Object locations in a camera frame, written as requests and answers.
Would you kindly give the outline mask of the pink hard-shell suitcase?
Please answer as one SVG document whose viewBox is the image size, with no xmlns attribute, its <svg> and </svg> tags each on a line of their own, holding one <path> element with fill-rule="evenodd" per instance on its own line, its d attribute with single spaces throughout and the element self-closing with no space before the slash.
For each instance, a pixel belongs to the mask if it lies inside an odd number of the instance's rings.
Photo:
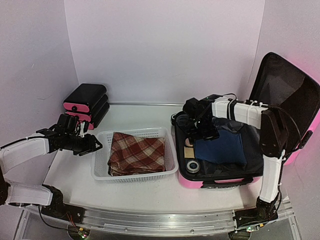
<svg viewBox="0 0 320 240">
<path fill-rule="evenodd" d="M 179 183 L 229 188 L 265 174 L 264 159 L 292 163 L 320 123 L 320 85 L 282 56 L 267 53 L 249 99 L 233 93 L 188 99 L 173 115 Z"/>
</svg>

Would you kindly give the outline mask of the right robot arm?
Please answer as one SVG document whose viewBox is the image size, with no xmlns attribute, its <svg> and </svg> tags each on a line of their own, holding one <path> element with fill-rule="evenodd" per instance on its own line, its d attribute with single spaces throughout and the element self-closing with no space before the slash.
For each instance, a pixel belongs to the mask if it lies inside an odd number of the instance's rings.
<svg viewBox="0 0 320 240">
<path fill-rule="evenodd" d="M 256 205 L 234 213 L 236 227 L 276 220 L 283 167 L 308 140 L 315 115 L 288 102 L 239 100 L 232 93 L 188 99 L 173 119 L 180 174 L 203 188 L 240 186 L 261 177 Z"/>
</svg>

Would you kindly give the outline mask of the red brown patterned garment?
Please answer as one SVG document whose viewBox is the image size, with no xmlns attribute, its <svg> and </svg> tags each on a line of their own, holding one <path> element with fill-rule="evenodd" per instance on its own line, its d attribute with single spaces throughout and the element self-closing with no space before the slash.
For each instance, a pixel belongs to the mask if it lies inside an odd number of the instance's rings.
<svg viewBox="0 0 320 240">
<path fill-rule="evenodd" d="M 107 165 L 112 177 L 164 172 L 165 139 L 114 132 Z"/>
</svg>

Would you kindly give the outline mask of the white plastic mesh basket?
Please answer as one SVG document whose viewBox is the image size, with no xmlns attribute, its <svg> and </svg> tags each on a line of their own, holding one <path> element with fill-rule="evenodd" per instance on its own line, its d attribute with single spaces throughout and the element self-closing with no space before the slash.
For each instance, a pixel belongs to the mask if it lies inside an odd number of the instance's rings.
<svg viewBox="0 0 320 240">
<path fill-rule="evenodd" d="M 105 181 L 108 183 L 133 183 L 155 181 L 175 174 L 179 169 L 176 148 L 170 131 L 165 127 L 142 128 L 131 130 L 119 130 L 119 132 L 143 138 L 164 138 L 164 165 L 165 171 L 111 176 L 109 174 L 108 161 L 111 153 L 111 145 L 114 132 L 112 130 L 102 131 L 97 134 L 97 139 L 103 147 L 92 154 L 91 158 L 91 176 L 96 181 Z"/>
</svg>

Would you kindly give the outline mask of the black pink drawer organizer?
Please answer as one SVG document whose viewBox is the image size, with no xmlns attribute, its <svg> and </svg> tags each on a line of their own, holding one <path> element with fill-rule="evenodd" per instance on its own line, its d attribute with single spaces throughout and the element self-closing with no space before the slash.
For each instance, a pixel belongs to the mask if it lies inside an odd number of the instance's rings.
<svg viewBox="0 0 320 240">
<path fill-rule="evenodd" d="M 102 84 L 82 83 L 64 101 L 66 113 L 89 123 L 94 130 L 110 109 L 107 88 Z"/>
</svg>

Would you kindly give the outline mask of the blue item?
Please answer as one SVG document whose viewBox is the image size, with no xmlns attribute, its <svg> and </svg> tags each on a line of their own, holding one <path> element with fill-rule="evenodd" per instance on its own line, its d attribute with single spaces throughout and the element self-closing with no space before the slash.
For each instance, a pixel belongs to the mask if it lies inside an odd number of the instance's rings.
<svg viewBox="0 0 320 240">
<path fill-rule="evenodd" d="M 242 135 L 219 130 L 219 137 L 213 140 L 199 139 L 195 141 L 194 152 L 197 160 L 213 164 L 236 164 L 245 166 L 247 160 L 244 153 Z"/>
</svg>

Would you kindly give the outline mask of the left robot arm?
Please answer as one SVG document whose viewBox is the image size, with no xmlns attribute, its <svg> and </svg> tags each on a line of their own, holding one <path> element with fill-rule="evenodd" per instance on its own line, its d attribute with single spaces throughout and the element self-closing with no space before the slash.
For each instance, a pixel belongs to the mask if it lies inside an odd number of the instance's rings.
<svg viewBox="0 0 320 240">
<path fill-rule="evenodd" d="M 85 209 L 64 203 L 64 195 L 56 187 L 9 181 L 5 179 L 5 174 L 29 160 L 56 151 L 67 150 L 81 157 L 102 149 L 98 139 L 87 132 L 88 128 L 87 121 L 80 122 L 77 116 L 64 113 L 51 127 L 1 146 L 0 204 L 17 207 L 35 205 L 43 215 L 81 223 Z"/>
</svg>

